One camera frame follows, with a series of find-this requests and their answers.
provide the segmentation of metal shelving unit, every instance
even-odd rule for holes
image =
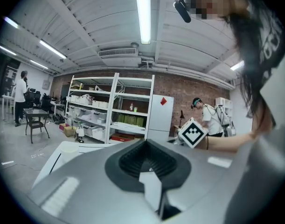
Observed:
[[[129,78],[129,77],[119,77],[119,73],[115,73],[113,77],[81,77],[75,78],[72,77],[70,89],[68,96],[72,94],[92,94],[94,96],[107,96],[109,97],[109,104],[108,108],[97,107],[88,104],[82,104],[79,102],[67,101],[66,105],[66,115],[69,115],[69,104],[78,105],[79,107],[89,107],[96,110],[103,110],[107,111],[106,123],[105,124],[98,124],[91,120],[85,120],[80,117],[76,117],[78,120],[85,121],[87,123],[91,123],[96,126],[100,126],[105,128],[105,138],[102,139],[104,143],[110,143],[110,137],[112,135],[111,129],[127,131],[136,134],[143,134],[145,138],[147,138],[148,132],[148,124],[149,124],[149,117],[150,117],[150,110],[152,105],[152,98],[153,98],[153,85],[154,85],[155,75],[152,76],[152,79],[142,79],[142,78]],[[90,91],[90,90],[77,90],[71,89],[74,83],[82,83],[84,85],[108,85],[111,86],[111,91]],[[134,87],[134,88],[141,88],[141,89],[149,89],[150,95],[139,95],[139,94],[129,94],[125,93],[126,87]],[[113,109],[114,100],[118,99],[118,109]],[[141,102],[148,102],[148,113],[141,113],[141,112],[132,112],[127,110],[122,110],[122,104],[124,99],[131,99],[137,100]],[[128,127],[120,127],[117,125],[112,124],[112,113],[124,113],[130,115],[137,115],[141,117],[146,117],[146,127],[145,130],[139,128],[128,128]]]

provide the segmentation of woman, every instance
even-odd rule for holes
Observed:
[[[199,148],[237,151],[269,132],[275,122],[260,94],[265,82],[285,56],[285,29],[263,0],[186,0],[186,9],[202,19],[223,19],[232,28],[241,60],[244,60],[241,90],[249,114],[252,132],[242,136],[206,137]]]

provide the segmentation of white refrigerator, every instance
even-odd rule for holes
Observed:
[[[174,98],[153,95],[147,138],[167,141],[171,126]]]

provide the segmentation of fluorescent light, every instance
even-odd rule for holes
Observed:
[[[39,66],[42,66],[42,67],[45,68],[45,69],[48,69],[48,67],[43,66],[43,65],[39,64],[38,62],[34,62],[33,60],[30,60],[30,61],[31,61],[32,63],[36,64],[36,65],[39,65]]]
[[[16,53],[14,53],[14,52],[12,52],[12,51],[10,51],[10,50],[8,50],[8,49],[2,47],[2,46],[0,46],[0,48],[3,49],[3,50],[5,50],[5,51],[8,52],[8,53],[11,53],[11,54],[14,55],[14,56],[17,55]]]
[[[151,0],[136,0],[142,44],[151,43]]]
[[[55,54],[57,54],[58,56],[60,56],[62,59],[66,59],[67,57],[65,55],[63,55],[62,53],[60,53],[59,51],[55,50],[53,47],[51,47],[50,45],[48,45],[46,42],[44,42],[43,40],[40,40],[40,44],[42,44],[44,47],[48,48],[50,51],[53,51]]]
[[[9,19],[8,17],[5,17],[4,20],[8,23],[11,24],[14,28],[18,28],[18,24],[14,22],[13,20]]]
[[[239,62],[238,64],[231,67],[232,70],[236,70],[240,67],[244,66],[244,61]]]

